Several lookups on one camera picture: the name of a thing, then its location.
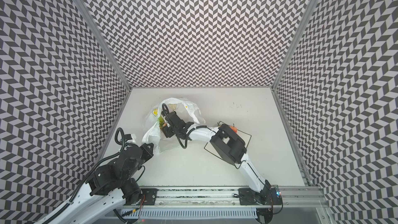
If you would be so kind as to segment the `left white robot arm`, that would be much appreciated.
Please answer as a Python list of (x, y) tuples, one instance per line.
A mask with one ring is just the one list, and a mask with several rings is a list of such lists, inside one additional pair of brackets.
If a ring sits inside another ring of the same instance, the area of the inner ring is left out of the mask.
[(72, 195), (54, 211), (38, 221), (40, 224), (92, 224), (109, 212), (124, 223), (119, 213), (125, 205), (140, 211), (146, 195), (133, 178), (153, 157), (153, 144), (138, 146), (122, 128), (115, 134), (119, 152), (101, 159), (78, 184)]

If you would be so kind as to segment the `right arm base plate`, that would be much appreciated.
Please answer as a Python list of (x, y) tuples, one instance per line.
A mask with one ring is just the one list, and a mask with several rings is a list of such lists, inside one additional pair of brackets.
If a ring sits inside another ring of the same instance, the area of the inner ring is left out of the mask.
[(283, 205), (282, 195), (278, 188), (271, 188), (266, 196), (250, 188), (239, 188), (235, 197), (239, 199), (240, 205)]

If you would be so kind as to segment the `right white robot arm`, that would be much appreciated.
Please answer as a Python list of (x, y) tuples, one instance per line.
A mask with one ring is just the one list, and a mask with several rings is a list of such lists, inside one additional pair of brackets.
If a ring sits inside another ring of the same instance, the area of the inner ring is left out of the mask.
[(221, 160), (234, 166), (242, 174), (249, 188), (240, 190), (234, 195), (235, 198), (249, 205), (283, 206), (281, 192), (257, 171), (249, 158), (245, 141), (234, 127), (223, 123), (216, 128), (210, 128), (194, 122), (184, 122), (176, 112), (170, 112), (165, 103), (162, 104), (161, 116), (164, 119), (161, 130), (166, 138), (176, 137), (183, 149), (188, 147), (189, 141), (209, 143)]

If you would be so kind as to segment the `green fake fruit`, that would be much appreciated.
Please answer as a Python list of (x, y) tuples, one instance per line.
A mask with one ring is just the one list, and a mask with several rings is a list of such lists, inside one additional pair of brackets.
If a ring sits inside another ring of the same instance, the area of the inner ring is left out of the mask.
[(162, 116), (160, 116), (158, 118), (159, 121), (159, 128), (162, 129), (165, 125), (167, 125), (166, 121), (164, 120), (164, 118)]

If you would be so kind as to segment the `white plastic bag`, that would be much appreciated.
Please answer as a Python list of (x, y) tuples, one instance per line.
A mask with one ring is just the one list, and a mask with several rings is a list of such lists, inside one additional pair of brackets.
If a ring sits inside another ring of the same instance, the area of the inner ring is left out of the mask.
[(153, 154), (159, 156), (164, 151), (169, 151), (184, 145), (185, 137), (175, 137), (171, 122), (163, 115), (163, 106), (167, 106), (168, 112), (176, 113), (184, 123), (191, 122), (204, 125), (206, 121), (194, 102), (184, 97), (170, 97), (154, 106), (144, 119), (144, 136), (142, 142), (153, 144)]

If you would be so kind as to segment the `orange fake carrot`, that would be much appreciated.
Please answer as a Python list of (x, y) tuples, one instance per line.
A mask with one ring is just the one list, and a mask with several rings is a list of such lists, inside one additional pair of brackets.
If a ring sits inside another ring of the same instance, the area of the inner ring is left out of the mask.
[(237, 133), (237, 128), (234, 126), (230, 126), (231, 130), (234, 131), (235, 133)]

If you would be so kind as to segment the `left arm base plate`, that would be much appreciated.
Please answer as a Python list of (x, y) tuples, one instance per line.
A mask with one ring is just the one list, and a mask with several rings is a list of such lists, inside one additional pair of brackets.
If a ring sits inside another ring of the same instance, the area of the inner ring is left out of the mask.
[(133, 203), (137, 206), (155, 205), (157, 195), (157, 188), (142, 188), (139, 191), (137, 200), (134, 200)]

